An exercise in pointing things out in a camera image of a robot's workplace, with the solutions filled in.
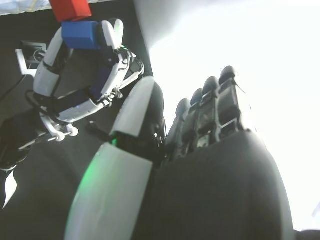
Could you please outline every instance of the bright white light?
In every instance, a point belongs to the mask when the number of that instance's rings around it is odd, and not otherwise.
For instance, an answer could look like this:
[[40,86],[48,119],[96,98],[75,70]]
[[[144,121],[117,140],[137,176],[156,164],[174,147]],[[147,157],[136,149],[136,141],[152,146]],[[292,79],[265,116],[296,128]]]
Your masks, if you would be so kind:
[[150,51],[168,129],[179,101],[210,76],[237,68],[255,122],[275,158],[296,230],[320,202],[320,15],[280,1],[241,1],[186,14]]

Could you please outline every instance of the white plastic panel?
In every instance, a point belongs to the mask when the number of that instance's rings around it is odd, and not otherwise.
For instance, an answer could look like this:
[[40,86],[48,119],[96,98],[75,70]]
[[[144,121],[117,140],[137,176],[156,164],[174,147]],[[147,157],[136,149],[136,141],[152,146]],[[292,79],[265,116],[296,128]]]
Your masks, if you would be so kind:
[[[114,0],[88,0],[88,3],[107,2]],[[49,0],[0,0],[0,15],[22,14],[51,9]]]

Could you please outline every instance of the red block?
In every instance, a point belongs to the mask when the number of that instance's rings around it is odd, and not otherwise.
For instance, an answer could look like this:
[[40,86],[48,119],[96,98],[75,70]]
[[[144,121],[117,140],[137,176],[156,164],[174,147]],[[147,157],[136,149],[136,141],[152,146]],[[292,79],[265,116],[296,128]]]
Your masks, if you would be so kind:
[[58,22],[78,21],[92,16],[87,0],[49,0]]

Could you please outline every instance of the white wall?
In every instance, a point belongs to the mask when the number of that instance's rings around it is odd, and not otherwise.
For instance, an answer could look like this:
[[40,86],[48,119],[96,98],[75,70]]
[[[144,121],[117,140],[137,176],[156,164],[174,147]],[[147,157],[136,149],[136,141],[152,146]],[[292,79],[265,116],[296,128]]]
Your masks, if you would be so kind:
[[320,15],[314,0],[135,0],[170,127],[179,100],[236,67],[295,229],[320,229]]

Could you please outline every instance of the robotic arm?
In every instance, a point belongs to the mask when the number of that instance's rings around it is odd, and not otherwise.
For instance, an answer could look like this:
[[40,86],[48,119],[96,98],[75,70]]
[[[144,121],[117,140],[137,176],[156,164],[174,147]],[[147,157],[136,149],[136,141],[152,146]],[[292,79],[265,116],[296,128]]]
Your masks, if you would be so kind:
[[[144,73],[143,63],[122,45],[123,32],[119,19],[63,22],[36,70],[28,69],[23,51],[16,50],[21,73],[34,77],[34,99],[26,95],[33,109],[7,119],[0,129],[0,209],[14,193],[8,192],[11,180],[13,186],[17,185],[14,168],[34,144],[76,136],[78,129],[73,123],[110,107],[114,100],[122,98],[121,89]],[[78,50],[95,51],[99,56],[93,84],[56,98],[66,62]],[[131,70],[133,65],[138,65],[138,70]]]

